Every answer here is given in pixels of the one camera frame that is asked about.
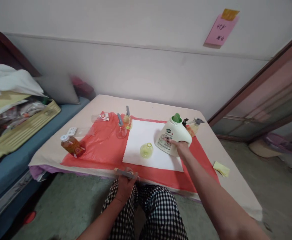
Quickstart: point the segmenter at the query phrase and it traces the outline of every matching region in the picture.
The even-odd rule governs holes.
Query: green bottle cap
[[[174,122],[177,122],[177,123],[181,123],[181,122],[182,122],[182,119],[180,118],[179,113],[176,113],[176,114],[172,117],[172,120],[173,120]]]

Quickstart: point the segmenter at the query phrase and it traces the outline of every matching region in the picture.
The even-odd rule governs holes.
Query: black and white plaid pants
[[[101,212],[115,198],[117,189],[118,180],[115,180]],[[139,239],[188,239],[174,196],[165,187],[156,185],[133,187],[131,196],[113,224],[108,239],[134,239],[134,213],[138,204],[147,218]]]

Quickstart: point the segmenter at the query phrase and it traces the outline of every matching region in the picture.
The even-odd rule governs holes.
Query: white wall
[[[237,25],[220,50],[203,47],[224,8]],[[269,58],[292,39],[292,0],[0,0],[0,30]]]
[[[266,64],[91,43],[16,36],[9,39],[43,74],[78,72],[97,94],[197,109],[206,118]]]
[[[237,25],[203,47],[224,8],[241,11]],[[42,73],[209,119],[292,39],[292,0],[0,0],[0,31]]]

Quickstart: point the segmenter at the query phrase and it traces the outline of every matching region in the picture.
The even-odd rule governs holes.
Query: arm
[[[255,220],[202,168],[186,142],[170,142],[176,145],[220,239],[269,239]]]
[[[132,170],[130,168],[126,168],[125,171],[128,172]],[[102,240],[109,237],[112,226],[118,214],[123,209],[132,193],[133,185],[137,180],[138,173],[135,173],[134,175],[136,177],[131,180],[125,176],[119,176],[116,197],[97,217],[97,219],[86,228],[86,230],[77,238],[77,240]]]

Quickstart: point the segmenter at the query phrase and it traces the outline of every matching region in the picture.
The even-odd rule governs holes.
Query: green floor
[[[278,158],[256,156],[243,143],[222,141],[222,145],[264,209],[264,219],[260,223],[264,231],[271,239],[292,239],[292,170]],[[111,184],[110,179],[58,174],[39,200],[35,220],[25,225],[13,239],[76,239],[100,213]],[[219,239],[200,203],[179,195],[175,198],[190,240]],[[143,222],[143,212],[138,209],[136,234]]]

